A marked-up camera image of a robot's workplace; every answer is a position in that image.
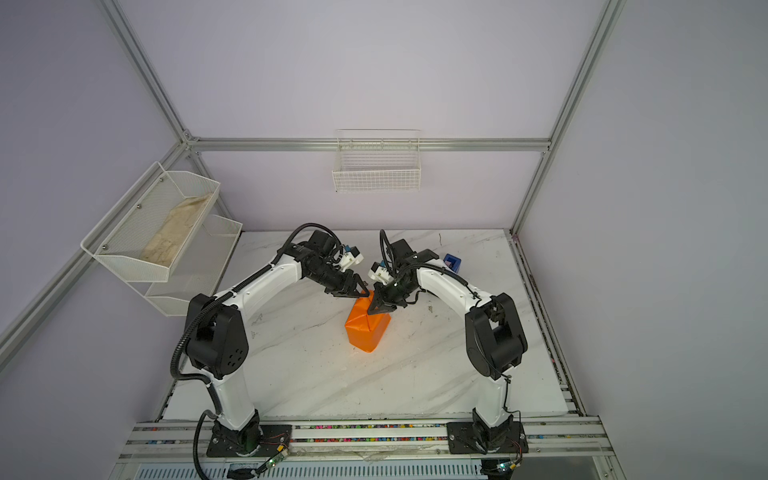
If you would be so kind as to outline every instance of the white wall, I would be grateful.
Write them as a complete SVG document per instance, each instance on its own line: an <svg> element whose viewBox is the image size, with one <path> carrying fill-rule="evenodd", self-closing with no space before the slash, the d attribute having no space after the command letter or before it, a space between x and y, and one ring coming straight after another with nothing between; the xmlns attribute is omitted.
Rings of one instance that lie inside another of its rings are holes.
<svg viewBox="0 0 768 480"><path fill-rule="evenodd" d="M200 137L549 137L604 0L123 0Z"/></svg>
<svg viewBox="0 0 768 480"><path fill-rule="evenodd" d="M0 7L0 330L174 138L94 2ZM0 383L0 476L107 478L183 327L95 266Z"/></svg>
<svg viewBox="0 0 768 480"><path fill-rule="evenodd" d="M766 476L766 25L628 2L522 230L630 479Z"/></svg>
<svg viewBox="0 0 768 480"><path fill-rule="evenodd" d="M245 230L507 228L538 152L426 152L419 192L338 194L334 152L206 152L203 158Z"/></svg>

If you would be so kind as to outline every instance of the table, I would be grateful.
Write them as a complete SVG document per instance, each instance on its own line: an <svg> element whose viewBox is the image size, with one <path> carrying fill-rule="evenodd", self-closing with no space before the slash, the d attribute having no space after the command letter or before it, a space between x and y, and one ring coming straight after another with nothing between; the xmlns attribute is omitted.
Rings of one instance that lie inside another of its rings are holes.
<svg viewBox="0 0 768 480"><path fill-rule="evenodd" d="M311 230L296 242L309 237ZM366 259L355 267L364 280L381 260L379 232L336 232ZM490 293L515 301L528 351L512 373L508 407L524 417L567 413L541 331L503 230L391 230L415 251L434 250L462 259L461 274ZM219 290L239 283L274 257L287 232L245 232ZM249 394L262 419L467 418L482 380L466 356L464 319L441 300L422 294L397 309L379 346L365 353L349 344L344 329L354 299L323 293L303 279L243 319L249 342L244 364ZM184 372L192 372L186 365ZM164 419L193 420L212 403L202 382L178 382Z"/></svg>

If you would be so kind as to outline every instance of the orange wrapped package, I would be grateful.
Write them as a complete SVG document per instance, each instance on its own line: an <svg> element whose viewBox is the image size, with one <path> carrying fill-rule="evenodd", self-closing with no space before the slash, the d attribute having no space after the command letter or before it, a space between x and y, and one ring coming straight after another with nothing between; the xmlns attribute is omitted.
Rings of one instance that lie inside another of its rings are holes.
<svg viewBox="0 0 768 480"><path fill-rule="evenodd" d="M344 325L349 343L368 353L379 345L390 319L388 313L369 315L368 307L372 301L373 292L367 298L358 298Z"/></svg>

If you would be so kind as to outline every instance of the wire grid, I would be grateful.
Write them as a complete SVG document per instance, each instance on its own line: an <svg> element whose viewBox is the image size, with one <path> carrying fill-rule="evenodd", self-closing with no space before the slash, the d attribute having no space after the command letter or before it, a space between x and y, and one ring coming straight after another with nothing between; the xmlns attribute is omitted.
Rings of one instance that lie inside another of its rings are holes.
<svg viewBox="0 0 768 480"><path fill-rule="evenodd" d="M178 260L189 247L202 220L206 218L219 193L219 182L187 171L167 171L152 184L135 208L107 236L94 258L124 282L164 282L173 273ZM170 266L141 260L141 253L163 226L170 210L185 198L210 198L200 209L197 220Z"/></svg>
<svg viewBox="0 0 768 480"><path fill-rule="evenodd" d="M195 295L214 293L242 228L240 222L209 214L168 281L153 283L144 297L166 316L186 315Z"/></svg>
<svg viewBox="0 0 768 480"><path fill-rule="evenodd" d="M418 141L339 143L333 183L337 192L418 191L422 179Z"/></svg>

